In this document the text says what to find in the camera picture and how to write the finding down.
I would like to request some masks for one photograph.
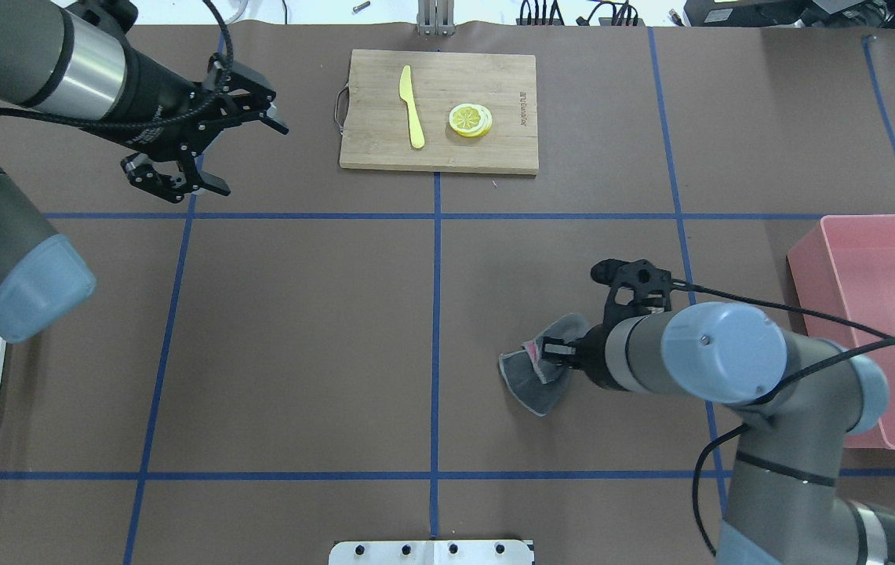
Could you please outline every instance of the cutting board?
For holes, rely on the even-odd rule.
[[[409,143],[406,106],[398,97],[407,64],[423,149]],[[339,157],[345,169],[537,175],[533,55],[354,49],[349,99]],[[461,103],[489,108],[493,129],[475,139],[454,133],[447,117]]]

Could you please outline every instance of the knife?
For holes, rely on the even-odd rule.
[[[398,96],[409,109],[409,142],[413,149],[423,149],[426,138],[423,136],[423,126],[419,124],[419,114],[416,112],[416,101],[412,97],[412,67],[402,67],[402,77],[398,79]]]

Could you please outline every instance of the knife handle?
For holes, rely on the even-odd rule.
[[[416,112],[415,101],[406,101],[409,109],[409,142],[413,149],[423,149],[426,144],[426,136],[423,136],[423,126],[419,124],[419,114]]]

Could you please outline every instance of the lemon slice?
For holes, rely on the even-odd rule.
[[[481,104],[458,104],[448,118],[451,129],[465,138],[480,138],[493,126],[493,113]]]

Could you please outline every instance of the pink plastic container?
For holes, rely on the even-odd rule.
[[[824,216],[788,251],[799,303],[895,336],[895,215]],[[805,317],[810,336],[852,348],[877,337]],[[849,436],[847,447],[895,450],[895,347],[869,354],[890,382],[890,408],[879,425]]]

